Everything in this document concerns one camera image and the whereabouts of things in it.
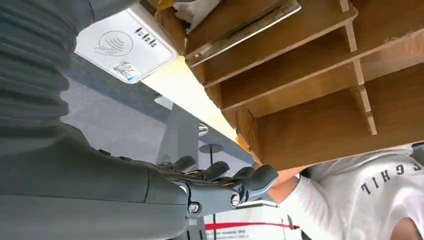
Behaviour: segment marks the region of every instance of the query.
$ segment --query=metal bolt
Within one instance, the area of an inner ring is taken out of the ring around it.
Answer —
[[[232,209],[237,208],[237,206],[240,204],[240,195],[238,192],[231,193],[231,197],[229,199],[229,207]]]
[[[197,202],[192,202],[188,206],[188,211],[192,214],[197,213],[199,211],[199,209],[200,209],[200,205]]]

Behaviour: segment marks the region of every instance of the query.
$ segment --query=sticker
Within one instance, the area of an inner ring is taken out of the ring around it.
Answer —
[[[124,82],[127,84],[134,84],[138,82],[143,76],[142,72],[126,61],[121,61],[115,64],[112,67],[112,70],[120,76],[124,77],[126,79]]]

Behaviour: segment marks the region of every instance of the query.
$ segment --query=shelf compartment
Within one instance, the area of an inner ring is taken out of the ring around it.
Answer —
[[[293,16],[202,63],[205,86],[222,82],[270,59],[351,23],[354,7],[342,12],[334,0],[300,0]]]
[[[251,114],[263,117],[356,85],[353,64],[349,63],[295,84],[287,84],[269,95],[247,103]]]
[[[365,83],[377,135],[348,89],[257,119],[261,162],[278,170],[424,140],[424,64]]]

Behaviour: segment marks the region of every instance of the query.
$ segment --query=wooden shelving unit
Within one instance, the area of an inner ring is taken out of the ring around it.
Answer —
[[[255,159],[287,169],[424,141],[424,2],[298,2],[221,54],[187,55]]]

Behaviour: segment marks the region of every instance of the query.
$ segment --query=gray surface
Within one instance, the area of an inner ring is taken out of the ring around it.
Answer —
[[[69,114],[62,120],[79,128],[96,149],[154,162],[170,115],[154,102],[157,94],[144,84],[125,84],[78,56],[72,61],[67,74],[69,90],[62,93]],[[214,129],[200,138],[198,146],[206,143],[224,146],[225,152],[214,154],[213,160],[228,163],[228,175],[253,162],[248,153]],[[199,152],[198,159],[200,169],[210,165],[209,154]]]
[[[102,96],[127,106],[140,114],[149,116],[162,123],[166,123],[168,120],[170,110],[154,102],[158,93],[143,83],[125,84],[76,54],[72,56],[71,68],[66,75],[75,82],[87,86]],[[79,96],[85,98],[86,94],[79,94]],[[68,97],[67,100],[73,102],[74,100],[72,99],[73,97]],[[209,128],[209,133],[200,137],[200,140],[207,144],[220,144],[224,146],[224,151],[229,155],[253,164],[250,154],[213,128]]]

